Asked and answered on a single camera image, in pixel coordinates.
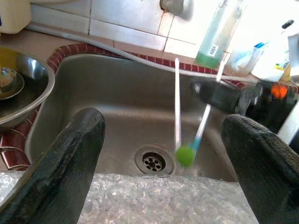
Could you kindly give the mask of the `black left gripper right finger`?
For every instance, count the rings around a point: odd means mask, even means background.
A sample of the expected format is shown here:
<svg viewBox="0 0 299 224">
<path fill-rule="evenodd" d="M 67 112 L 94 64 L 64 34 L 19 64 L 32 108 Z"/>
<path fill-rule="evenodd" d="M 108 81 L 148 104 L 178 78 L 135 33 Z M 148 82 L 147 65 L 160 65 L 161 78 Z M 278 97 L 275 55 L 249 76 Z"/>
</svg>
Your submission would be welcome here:
<svg viewBox="0 0 299 224">
<path fill-rule="evenodd" d="M 262 124 L 228 115 L 221 139 L 245 197 L 261 224 L 299 222 L 299 154 Z"/>
</svg>

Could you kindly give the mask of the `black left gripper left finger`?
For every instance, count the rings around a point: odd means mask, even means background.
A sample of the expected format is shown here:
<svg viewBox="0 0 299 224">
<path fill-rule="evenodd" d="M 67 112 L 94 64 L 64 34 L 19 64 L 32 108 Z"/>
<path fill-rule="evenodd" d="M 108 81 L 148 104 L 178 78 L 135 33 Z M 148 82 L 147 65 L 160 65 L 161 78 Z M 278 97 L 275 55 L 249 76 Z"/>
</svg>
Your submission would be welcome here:
<svg viewBox="0 0 299 224">
<path fill-rule="evenodd" d="M 100 111 L 77 112 L 5 197 L 0 205 L 1 223 L 77 223 L 104 138 L 105 119 Z"/>
</svg>

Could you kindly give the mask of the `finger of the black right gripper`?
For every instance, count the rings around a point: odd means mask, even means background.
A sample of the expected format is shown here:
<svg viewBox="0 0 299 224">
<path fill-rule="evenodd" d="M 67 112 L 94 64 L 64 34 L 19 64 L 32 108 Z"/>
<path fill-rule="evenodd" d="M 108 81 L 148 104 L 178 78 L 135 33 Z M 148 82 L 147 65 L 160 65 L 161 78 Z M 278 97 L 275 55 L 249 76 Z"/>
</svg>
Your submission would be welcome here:
<svg viewBox="0 0 299 224">
<path fill-rule="evenodd" d="M 193 80 L 191 88 L 202 102 L 223 112 L 236 112 L 241 90 L 223 81 Z"/>
</svg>

